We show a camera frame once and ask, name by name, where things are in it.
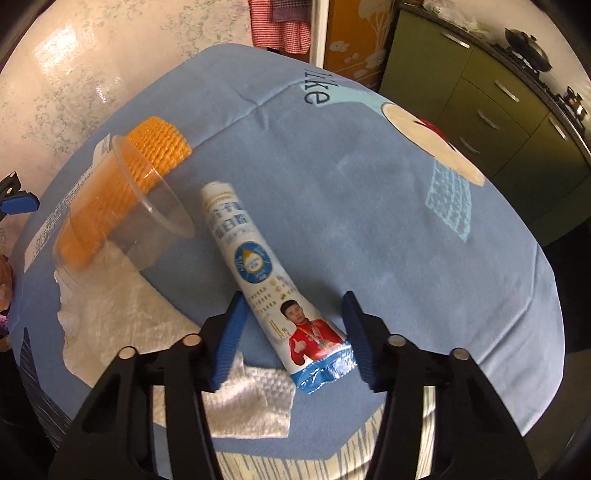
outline plastic bag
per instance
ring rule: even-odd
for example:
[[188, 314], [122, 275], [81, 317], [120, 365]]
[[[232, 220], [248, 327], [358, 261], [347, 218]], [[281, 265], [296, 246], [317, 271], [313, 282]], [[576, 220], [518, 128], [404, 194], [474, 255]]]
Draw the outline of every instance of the plastic bag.
[[452, 0], [425, 0], [423, 8], [488, 43], [495, 42], [494, 34], [486, 25], [480, 23], [474, 16], [463, 12]]

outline green cabinet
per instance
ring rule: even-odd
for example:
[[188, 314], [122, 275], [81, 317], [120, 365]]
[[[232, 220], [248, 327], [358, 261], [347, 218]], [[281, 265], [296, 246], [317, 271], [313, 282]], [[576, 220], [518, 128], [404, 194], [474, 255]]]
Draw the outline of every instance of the green cabinet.
[[542, 245], [570, 232], [591, 216], [591, 176], [581, 182], [568, 196], [530, 225], [531, 233]]
[[402, 10], [379, 92], [436, 123], [473, 50], [455, 33]]
[[475, 48], [462, 73], [532, 135], [548, 115], [548, 107], [516, 75], [488, 53]]
[[492, 182], [530, 225], [590, 175], [591, 168], [583, 154], [549, 113]]
[[464, 79], [437, 126], [491, 179], [530, 137], [501, 107]]

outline screw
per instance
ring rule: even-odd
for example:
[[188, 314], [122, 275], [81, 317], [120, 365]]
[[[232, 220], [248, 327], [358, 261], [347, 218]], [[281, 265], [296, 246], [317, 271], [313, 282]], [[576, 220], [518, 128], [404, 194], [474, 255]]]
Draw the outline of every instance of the screw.
[[184, 346], [195, 346], [201, 343], [201, 337], [196, 333], [190, 333], [185, 338], [183, 338], [183, 345]]
[[456, 357], [458, 360], [468, 360], [470, 358], [470, 354], [468, 350], [465, 348], [456, 348], [453, 351], [453, 356]]
[[119, 358], [123, 359], [123, 360], [127, 360], [129, 358], [132, 358], [133, 356], [135, 356], [136, 351], [135, 348], [133, 348], [132, 346], [126, 346], [123, 347], [121, 350], [119, 350]]
[[406, 345], [406, 338], [402, 335], [390, 335], [388, 343], [392, 346], [404, 346]]

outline orange knitted object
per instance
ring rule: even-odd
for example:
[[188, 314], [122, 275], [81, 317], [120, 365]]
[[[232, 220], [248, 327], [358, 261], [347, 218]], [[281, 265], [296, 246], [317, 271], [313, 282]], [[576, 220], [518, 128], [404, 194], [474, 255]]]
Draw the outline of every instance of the orange knitted object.
[[62, 261], [74, 270], [90, 263], [119, 222], [138, 204], [136, 189], [147, 194], [159, 182], [153, 169], [164, 177], [192, 152], [174, 125], [155, 116], [135, 127], [126, 139], [137, 148], [120, 144], [128, 172], [115, 158], [101, 162], [72, 202], [56, 242]]

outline drawer handle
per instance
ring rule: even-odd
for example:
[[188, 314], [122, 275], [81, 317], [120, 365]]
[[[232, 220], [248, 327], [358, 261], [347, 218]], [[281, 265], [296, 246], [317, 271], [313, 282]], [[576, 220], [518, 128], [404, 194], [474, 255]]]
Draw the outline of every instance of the drawer handle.
[[464, 140], [462, 137], [460, 137], [460, 142], [462, 142], [462, 144], [464, 145], [464, 147], [466, 147], [468, 150], [470, 150], [472, 153], [475, 153], [476, 155], [479, 155], [480, 152], [475, 149], [473, 146], [471, 146], [466, 140]]
[[515, 95], [513, 95], [509, 90], [507, 90], [501, 82], [495, 80], [495, 85], [499, 87], [501, 90], [503, 90], [503, 92], [505, 92], [511, 100], [513, 100], [515, 103], [519, 103], [519, 99]]
[[459, 38], [454, 37], [451, 33], [447, 33], [445, 31], [442, 31], [441, 34], [444, 37], [449, 38], [450, 40], [456, 42], [458, 45], [461, 45], [464, 48], [470, 48], [470, 45], [468, 45], [466, 42], [463, 42], [462, 40], [460, 40]]
[[494, 123], [490, 118], [488, 118], [484, 113], [482, 113], [480, 110], [477, 110], [476, 113], [478, 113], [478, 116], [480, 118], [482, 118], [487, 124], [489, 124], [492, 128], [494, 128], [495, 130], [500, 130], [501, 127], [499, 127], [496, 123]]
[[564, 132], [562, 131], [562, 129], [558, 126], [558, 124], [552, 120], [552, 117], [549, 116], [548, 120], [550, 120], [550, 123], [554, 126], [554, 128], [556, 129], [556, 131], [560, 134], [560, 136], [562, 137], [563, 140], [568, 140], [568, 138], [566, 137], [566, 135], [564, 134]]

